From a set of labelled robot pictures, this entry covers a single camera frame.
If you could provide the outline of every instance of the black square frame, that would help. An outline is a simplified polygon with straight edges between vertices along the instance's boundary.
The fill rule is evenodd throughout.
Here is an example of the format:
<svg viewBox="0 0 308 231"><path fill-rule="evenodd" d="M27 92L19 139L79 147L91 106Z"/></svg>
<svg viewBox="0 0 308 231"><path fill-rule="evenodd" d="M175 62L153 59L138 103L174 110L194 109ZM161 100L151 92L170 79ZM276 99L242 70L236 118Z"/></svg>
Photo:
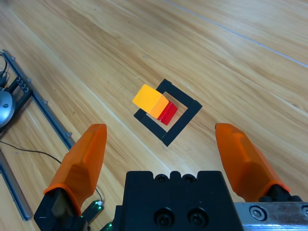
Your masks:
<svg viewBox="0 0 308 231"><path fill-rule="evenodd" d="M167 132L152 120L147 113L139 109L134 117L145 125L155 136L157 136L167 147L179 135L179 133L186 127L192 118L200 111L202 105L194 100L192 97L185 94L183 91L175 87L171 82L164 79L156 89L160 93L167 92L173 98L178 100L181 104L187 107L184 114L177 120L177 122Z"/></svg>

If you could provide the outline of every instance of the yellow cube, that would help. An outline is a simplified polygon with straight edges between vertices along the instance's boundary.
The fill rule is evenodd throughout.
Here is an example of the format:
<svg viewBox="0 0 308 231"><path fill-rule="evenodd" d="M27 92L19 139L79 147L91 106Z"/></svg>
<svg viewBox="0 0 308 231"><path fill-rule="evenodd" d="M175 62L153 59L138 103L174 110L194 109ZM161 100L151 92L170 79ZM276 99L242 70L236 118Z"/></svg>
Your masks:
<svg viewBox="0 0 308 231"><path fill-rule="evenodd" d="M133 103L157 119L168 105L169 100L160 92L144 84L133 99Z"/></svg>

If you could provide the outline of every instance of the red cube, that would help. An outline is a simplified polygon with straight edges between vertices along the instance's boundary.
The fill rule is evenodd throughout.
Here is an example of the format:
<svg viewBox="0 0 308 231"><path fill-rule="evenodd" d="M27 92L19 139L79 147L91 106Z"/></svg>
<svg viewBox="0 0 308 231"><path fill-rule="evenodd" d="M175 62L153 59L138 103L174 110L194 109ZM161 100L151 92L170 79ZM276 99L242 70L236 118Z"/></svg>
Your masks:
<svg viewBox="0 0 308 231"><path fill-rule="evenodd" d="M163 112L158 117L158 120L165 125L168 125L172 119L172 117L177 112L178 108L173 104L173 102L168 103Z"/></svg>

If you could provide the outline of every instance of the black mechanical part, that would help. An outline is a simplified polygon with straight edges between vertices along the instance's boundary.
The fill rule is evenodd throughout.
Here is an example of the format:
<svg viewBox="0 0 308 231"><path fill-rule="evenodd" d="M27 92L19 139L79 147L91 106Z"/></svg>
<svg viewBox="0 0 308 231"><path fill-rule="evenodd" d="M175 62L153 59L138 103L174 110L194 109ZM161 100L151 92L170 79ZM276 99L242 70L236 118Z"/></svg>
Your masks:
<svg viewBox="0 0 308 231"><path fill-rule="evenodd" d="M221 172L201 171L196 180L172 172L169 180L158 179L166 178L127 173L112 231L243 230Z"/></svg>
<svg viewBox="0 0 308 231"><path fill-rule="evenodd" d="M41 231L87 231L88 223L77 215L64 189L46 193L34 214L34 221Z"/></svg>
<svg viewBox="0 0 308 231"><path fill-rule="evenodd" d="M3 179L12 195L12 198L16 204L16 207L20 213L20 216L23 220L30 220L32 217L32 211L28 205L27 200L23 192L21 191L17 180L12 173L12 170L6 161L2 151L0 150L0 173L3 176Z"/></svg>
<svg viewBox="0 0 308 231"><path fill-rule="evenodd" d="M93 201L86 209L83 211L82 216L88 224L91 224L92 221L103 211L103 202L102 201Z"/></svg>
<svg viewBox="0 0 308 231"><path fill-rule="evenodd" d="M290 193L279 185L273 185L259 202L302 202L299 196L291 196Z"/></svg>

